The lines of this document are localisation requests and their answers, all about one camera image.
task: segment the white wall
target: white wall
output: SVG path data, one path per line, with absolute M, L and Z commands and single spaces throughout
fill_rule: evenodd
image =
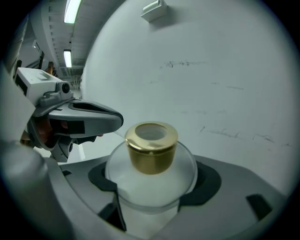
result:
M 84 98 L 120 111 L 122 134 L 167 122 L 192 153 L 244 166 L 289 194 L 300 74 L 284 29 L 253 1 L 167 0 L 168 15 L 148 23 L 140 15 L 150 2 L 125 1 L 102 28 Z M 89 151 L 101 156 L 118 141 Z

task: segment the fluorescent light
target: fluorescent light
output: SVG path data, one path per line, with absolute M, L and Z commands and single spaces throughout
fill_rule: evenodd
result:
M 82 0 L 67 0 L 64 23 L 75 23 Z
M 65 57 L 66 67 L 71 68 L 72 67 L 71 50 L 64 50 L 64 57 Z

